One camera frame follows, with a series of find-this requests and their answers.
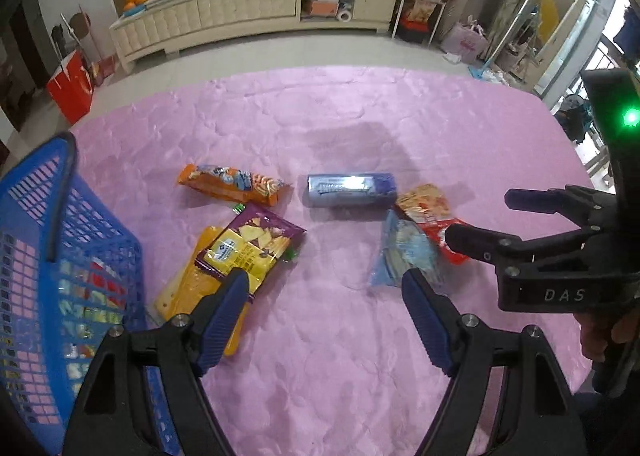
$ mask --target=pink bag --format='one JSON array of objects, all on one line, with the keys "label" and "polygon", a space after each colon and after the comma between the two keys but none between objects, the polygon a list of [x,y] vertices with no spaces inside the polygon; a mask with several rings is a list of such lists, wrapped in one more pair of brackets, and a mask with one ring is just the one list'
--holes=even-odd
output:
[{"label": "pink bag", "polygon": [[466,64],[472,64],[488,45],[489,42],[480,25],[464,26],[461,23],[456,23],[444,38],[440,48],[445,52],[461,56],[462,61]]}]

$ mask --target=pink blanket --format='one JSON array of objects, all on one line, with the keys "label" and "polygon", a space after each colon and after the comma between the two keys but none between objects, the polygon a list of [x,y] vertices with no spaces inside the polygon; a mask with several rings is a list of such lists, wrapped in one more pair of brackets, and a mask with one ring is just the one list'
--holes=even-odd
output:
[{"label": "pink blanket", "polygon": [[[298,262],[272,274],[238,354],[204,378],[242,456],[413,455],[448,383],[431,365],[399,290],[369,287],[383,215],[304,208],[307,173],[389,171],[401,191],[432,182],[461,219],[526,239],[573,227],[558,216],[507,209],[508,189],[590,185],[540,100],[430,72],[328,67],[238,75],[157,94],[75,133],[81,175],[142,243],[148,301],[183,266],[205,226],[232,218],[227,203],[176,187],[185,164],[232,165],[295,184],[278,211],[308,230]],[[449,282],[463,313],[503,329],[542,327],[577,389],[590,365],[571,316],[500,311],[495,275],[475,261],[450,271]],[[496,398],[494,389],[490,405]]]}]

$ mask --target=orange snack package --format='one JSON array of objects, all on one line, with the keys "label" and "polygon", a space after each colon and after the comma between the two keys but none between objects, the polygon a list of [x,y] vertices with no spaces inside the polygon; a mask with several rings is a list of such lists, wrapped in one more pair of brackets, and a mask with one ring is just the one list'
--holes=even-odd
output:
[{"label": "orange snack package", "polygon": [[223,200],[254,201],[268,206],[276,205],[280,192],[287,187],[277,178],[232,167],[192,163],[182,170],[178,183]]},{"label": "orange snack package", "polygon": [[[207,227],[203,230],[187,266],[164,287],[156,299],[154,305],[165,321],[177,313],[191,313],[204,296],[216,293],[220,288],[220,282],[215,277],[203,273],[194,262],[198,253],[211,245],[221,232],[222,229],[218,227]],[[250,303],[245,303],[236,327],[226,343],[226,357],[235,354],[238,349],[242,324],[249,306]]]}]

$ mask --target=paper towel roll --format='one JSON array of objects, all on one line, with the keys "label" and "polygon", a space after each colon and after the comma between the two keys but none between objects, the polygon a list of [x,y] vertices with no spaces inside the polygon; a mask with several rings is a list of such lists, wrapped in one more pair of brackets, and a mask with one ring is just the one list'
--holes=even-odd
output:
[{"label": "paper towel roll", "polygon": [[349,9],[341,9],[335,17],[339,22],[349,23],[353,20],[353,13]]}]

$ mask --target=blue plastic bag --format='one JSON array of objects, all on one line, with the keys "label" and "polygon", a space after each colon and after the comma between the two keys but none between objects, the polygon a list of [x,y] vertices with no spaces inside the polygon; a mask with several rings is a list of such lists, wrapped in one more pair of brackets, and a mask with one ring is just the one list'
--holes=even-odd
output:
[{"label": "blue plastic bag", "polygon": [[413,221],[391,209],[382,227],[382,248],[370,283],[374,287],[400,287],[404,273],[418,268],[433,290],[444,293],[438,269],[438,248]]}]

